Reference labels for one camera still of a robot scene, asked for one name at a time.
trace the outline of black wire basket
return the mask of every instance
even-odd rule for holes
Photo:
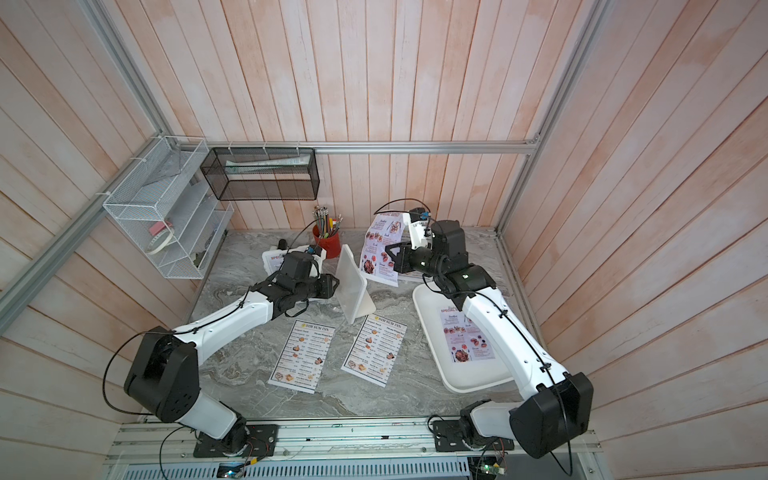
[[[316,200],[312,148],[216,147],[200,169],[219,200]]]

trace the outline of black mounting plate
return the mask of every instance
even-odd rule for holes
[[[438,452],[471,452],[464,440],[464,434],[459,426],[459,420],[435,420],[432,423],[432,429],[435,431],[435,450]],[[492,439],[486,437],[479,437],[476,440],[483,439],[486,442],[490,442]],[[495,448],[496,450],[502,450],[502,444],[496,439],[492,444],[488,445],[488,450]],[[509,441],[506,445],[507,450],[514,449],[514,442]]]
[[[468,452],[464,444],[464,435],[458,425],[458,420],[435,420],[432,423],[435,430],[435,449],[438,452]]]
[[[245,452],[240,456],[248,457],[271,457],[275,452],[275,441],[277,440],[278,425],[248,425],[248,442],[253,445],[253,451],[250,445],[246,445]],[[208,435],[201,435],[200,441],[195,445],[194,458],[220,458],[225,455],[218,449],[219,444]]]

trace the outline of wooden wall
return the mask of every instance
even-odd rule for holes
[[[594,0],[104,0],[174,133],[212,141],[524,140]],[[322,204],[367,227],[417,197],[496,225],[517,155],[320,155],[317,202],[238,202],[236,228]]]
[[[146,139],[149,120],[77,2],[0,2],[0,290]],[[111,354],[181,324],[189,281],[169,282],[104,220],[0,338],[4,478],[91,478],[119,424],[101,398]],[[112,365],[122,392],[137,345]]]
[[[766,25],[617,2],[504,232],[616,478],[768,472]]]

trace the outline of wire basket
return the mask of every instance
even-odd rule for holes
[[[223,210],[194,174],[205,159],[205,141],[178,147],[162,137],[120,182],[104,208],[166,278],[202,279],[210,265],[234,205]]]
[[[208,153],[205,140],[194,149],[173,148],[162,137],[110,193],[104,208],[117,220],[164,220]]]
[[[312,148],[218,147],[200,169],[219,200],[316,200]]]

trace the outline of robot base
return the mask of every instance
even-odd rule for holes
[[[472,448],[468,444],[477,443],[474,447],[488,446],[488,449],[502,450],[502,444],[498,439],[490,439],[477,436],[472,439],[465,437],[465,429],[462,428],[462,420],[435,420],[432,423],[435,430],[435,450],[438,452],[470,452]],[[507,449],[514,448],[512,440],[507,441]]]
[[[210,436],[200,433],[200,439],[194,448],[194,458],[220,458],[224,456],[249,456],[249,457],[271,457],[275,452],[275,441],[277,440],[277,425],[250,425],[247,427],[245,438],[245,447],[242,452],[236,452],[232,455],[227,451],[225,444],[221,440],[212,439]]]

